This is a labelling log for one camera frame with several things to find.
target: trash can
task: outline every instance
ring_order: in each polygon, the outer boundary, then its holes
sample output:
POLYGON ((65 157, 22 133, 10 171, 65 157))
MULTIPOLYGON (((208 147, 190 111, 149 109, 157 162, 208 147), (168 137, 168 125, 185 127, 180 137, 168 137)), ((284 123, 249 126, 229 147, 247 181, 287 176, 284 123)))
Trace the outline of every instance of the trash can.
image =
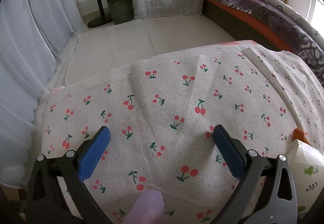
POLYGON ((133 14, 132 0, 106 0, 106 1, 109 7, 109 12, 111 13, 115 25, 133 20, 134 14, 133 14))

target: tiled floor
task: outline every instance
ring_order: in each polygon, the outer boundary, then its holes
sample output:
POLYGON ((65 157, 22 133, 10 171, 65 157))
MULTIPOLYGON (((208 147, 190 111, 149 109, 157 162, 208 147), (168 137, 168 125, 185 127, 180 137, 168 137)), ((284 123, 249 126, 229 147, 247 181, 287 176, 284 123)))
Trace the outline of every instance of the tiled floor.
POLYGON ((82 34, 66 81, 70 85, 155 55, 233 40, 205 16, 109 23, 82 34))

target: fan stand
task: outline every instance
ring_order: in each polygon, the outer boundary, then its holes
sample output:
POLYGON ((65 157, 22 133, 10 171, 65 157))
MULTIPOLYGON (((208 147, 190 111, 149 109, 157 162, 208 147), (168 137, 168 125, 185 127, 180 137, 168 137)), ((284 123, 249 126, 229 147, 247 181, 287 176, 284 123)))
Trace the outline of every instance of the fan stand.
POLYGON ((103 11, 103 6, 102 6, 101 0, 97 0, 97 2, 98 2, 99 11, 100 11, 100 16, 97 16, 95 19, 88 22, 89 28, 95 28, 98 26, 102 26, 102 25, 112 21, 111 14, 105 13, 103 11))

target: sheer curtain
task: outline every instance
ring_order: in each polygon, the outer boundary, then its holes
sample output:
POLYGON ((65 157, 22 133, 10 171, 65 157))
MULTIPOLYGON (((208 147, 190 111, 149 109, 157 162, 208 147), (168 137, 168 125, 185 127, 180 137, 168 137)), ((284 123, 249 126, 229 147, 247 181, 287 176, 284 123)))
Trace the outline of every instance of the sheer curtain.
POLYGON ((0 182, 19 187, 35 129, 33 110, 73 33, 85 25, 74 0, 0 3, 0 182))

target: metal screw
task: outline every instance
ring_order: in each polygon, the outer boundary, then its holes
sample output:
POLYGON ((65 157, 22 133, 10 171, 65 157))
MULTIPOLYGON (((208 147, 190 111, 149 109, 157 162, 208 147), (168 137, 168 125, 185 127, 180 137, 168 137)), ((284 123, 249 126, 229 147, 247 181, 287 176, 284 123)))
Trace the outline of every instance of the metal screw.
POLYGON ((37 157, 37 161, 42 161, 44 159, 44 155, 39 155, 38 157, 37 157))
POLYGON ((249 152, 248 152, 248 154, 250 155, 250 156, 257 156, 258 155, 258 153, 256 152, 256 150, 250 150, 249 152))
POLYGON ((70 150, 70 151, 67 151, 65 155, 67 157, 72 157, 72 156, 74 156, 74 154, 75 154, 75 152, 73 150, 70 150))
POLYGON ((279 159, 280 159, 281 161, 286 161, 286 156, 284 156, 284 155, 279 155, 279 159))

